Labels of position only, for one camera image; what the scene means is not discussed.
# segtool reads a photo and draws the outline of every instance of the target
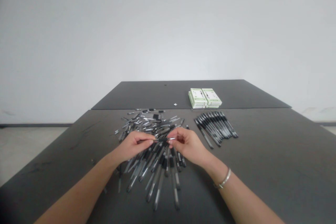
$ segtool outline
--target green and white box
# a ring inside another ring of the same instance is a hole
[[[220,98],[213,89],[202,89],[202,91],[208,102],[206,106],[207,108],[217,109],[222,104],[222,101],[220,100]]]
[[[190,103],[191,103],[191,107],[193,109],[205,109],[206,105],[208,104],[207,102],[202,102],[202,103],[195,103],[194,102],[194,99],[193,99],[193,96],[191,94],[191,92],[189,91],[188,92],[188,95],[189,95],[189,99],[190,99]]]
[[[208,101],[205,97],[205,94],[203,93],[202,89],[190,89],[192,98],[195,103],[206,103],[208,104]]]

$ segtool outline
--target floor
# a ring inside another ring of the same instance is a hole
[[[336,127],[324,127],[336,135]],[[0,187],[67,128],[0,129]]]

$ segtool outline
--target table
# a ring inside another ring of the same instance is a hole
[[[195,130],[204,110],[167,110]],[[332,223],[336,219],[336,136],[289,108],[220,109],[239,134],[211,152],[286,223]],[[15,223],[32,223],[118,145],[114,131],[128,110],[89,110],[72,127],[0,188],[1,205]],[[181,210],[174,208],[170,178],[165,178],[157,212],[136,182],[128,194],[127,176],[118,194],[118,177],[108,182],[88,223],[234,223],[210,177],[187,161],[179,174]]]
[[[190,88],[212,88],[223,109],[290,107],[241,79],[120,82],[92,109],[191,109]]]

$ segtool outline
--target white wall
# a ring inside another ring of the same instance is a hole
[[[335,21],[335,0],[0,0],[0,123],[74,122],[120,81],[236,78],[336,120]]]

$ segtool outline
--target bracelet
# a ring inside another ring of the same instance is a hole
[[[224,179],[224,181],[222,183],[220,183],[219,185],[213,185],[215,188],[219,189],[219,188],[223,188],[224,184],[229,180],[231,175],[231,169],[229,168],[229,171],[227,172],[226,178]]]

